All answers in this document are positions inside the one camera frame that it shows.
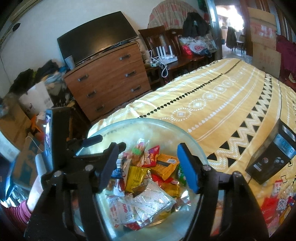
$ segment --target drawer handle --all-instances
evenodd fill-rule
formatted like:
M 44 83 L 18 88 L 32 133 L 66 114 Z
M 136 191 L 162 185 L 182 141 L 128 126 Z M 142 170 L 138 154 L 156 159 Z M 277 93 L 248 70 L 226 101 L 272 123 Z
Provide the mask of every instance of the drawer handle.
M 96 90 L 94 90 L 93 92 L 89 93 L 88 95 L 86 95 L 88 98 L 92 97 L 93 95 L 96 94 Z
M 130 54 L 124 55 L 120 57 L 119 60 L 124 60 L 125 58 L 129 58 L 130 56 L 131 56 Z
M 100 110 L 102 110 L 102 109 L 104 109 L 104 108 L 105 108 L 105 105 L 104 105 L 104 104 L 102 104 L 102 106 L 100 106 L 100 107 L 96 108 L 96 111 L 100 111 Z
M 83 81 L 83 80 L 87 79 L 88 77 L 89 77 L 89 75 L 88 75 L 88 74 L 86 74 L 86 75 L 84 75 L 84 76 L 80 77 L 80 78 L 78 79 L 78 81 L 79 81 L 79 82 L 81 82 L 81 81 Z
M 131 92 L 135 92 L 135 91 L 137 91 L 139 89 L 141 89 L 141 86 L 140 85 L 137 88 L 135 88 L 135 89 L 131 89 Z
M 131 72 L 131 73 L 129 73 L 129 74 L 126 74 L 126 77 L 129 77 L 129 76 L 131 76 L 131 75 L 133 75 L 133 74 L 135 74 L 136 73 L 136 71 L 134 70 L 133 72 Z

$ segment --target glass bowl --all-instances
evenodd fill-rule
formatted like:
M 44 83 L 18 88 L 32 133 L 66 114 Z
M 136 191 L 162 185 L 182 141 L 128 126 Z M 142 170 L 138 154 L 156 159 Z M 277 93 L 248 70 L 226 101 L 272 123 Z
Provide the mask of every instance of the glass bowl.
M 184 142 L 193 155 L 198 156 L 203 164 L 208 164 L 207 158 L 199 144 L 184 130 L 165 121 L 149 118 L 123 120 L 102 128 L 92 136 L 96 135 L 102 135 L 103 141 L 91 147 L 82 148 L 77 155 L 101 153 L 109 147 L 111 142 L 125 142 L 127 145 L 126 149 L 131 150 L 138 139 L 142 138 L 149 140 L 148 149 L 159 145 L 160 153 L 172 156 L 177 156 L 177 146 Z M 123 225 L 114 228 L 105 192 L 103 191 L 96 195 L 96 197 L 108 232 L 113 240 L 179 241 L 186 234 L 199 198 L 199 195 L 195 195 L 188 187 L 187 189 L 191 206 L 184 206 L 183 209 L 172 213 L 165 221 L 158 225 L 144 227 L 138 231 L 131 231 Z M 76 223 L 82 229 L 79 218 L 76 218 Z

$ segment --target maroon cloth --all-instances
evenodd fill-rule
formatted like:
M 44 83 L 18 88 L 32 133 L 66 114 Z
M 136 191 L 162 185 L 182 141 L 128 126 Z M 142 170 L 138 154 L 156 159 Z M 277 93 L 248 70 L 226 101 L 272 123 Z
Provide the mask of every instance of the maroon cloth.
M 296 91 L 296 44 L 278 35 L 276 50 L 281 53 L 280 81 Z
M 24 232 L 31 217 L 26 201 L 21 202 L 17 207 L 3 207 L 3 209 L 10 221 Z
M 281 69 L 296 74 L 296 44 L 291 43 L 284 36 L 277 36 L 276 50 L 281 53 Z

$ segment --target person's arm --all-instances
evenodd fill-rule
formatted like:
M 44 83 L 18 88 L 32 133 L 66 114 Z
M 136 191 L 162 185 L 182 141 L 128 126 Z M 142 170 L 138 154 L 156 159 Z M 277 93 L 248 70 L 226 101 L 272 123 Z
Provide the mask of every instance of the person's arm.
M 30 191 L 29 198 L 26 201 L 23 201 L 17 207 L 4 208 L 4 212 L 10 221 L 22 232 L 25 231 L 30 220 L 31 213 L 33 212 L 42 192 L 43 189 L 41 186 L 40 177 L 37 176 Z

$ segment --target coat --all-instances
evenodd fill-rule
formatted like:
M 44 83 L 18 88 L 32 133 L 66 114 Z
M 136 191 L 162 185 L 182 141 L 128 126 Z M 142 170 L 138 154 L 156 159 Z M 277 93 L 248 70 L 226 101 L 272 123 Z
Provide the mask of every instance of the coat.
M 208 34 L 209 31 L 209 24 L 198 13 L 187 13 L 187 18 L 183 23 L 183 37 L 203 37 Z
M 227 39 L 226 39 L 226 47 L 232 49 L 237 46 L 237 37 L 235 35 L 235 29 L 232 27 L 228 27 L 227 30 Z

